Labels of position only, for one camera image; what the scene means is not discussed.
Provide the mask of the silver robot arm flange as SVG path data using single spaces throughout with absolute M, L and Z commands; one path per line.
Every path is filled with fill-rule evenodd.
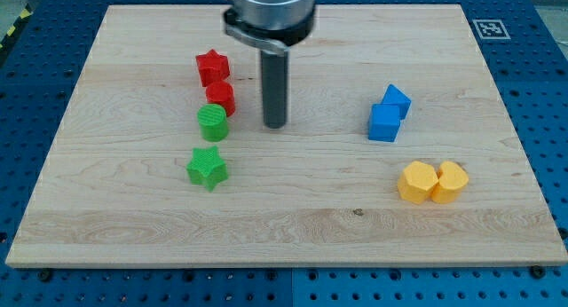
M 247 46 L 278 57 L 312 31 L 316 0 L 228 0 L 225 33 Z

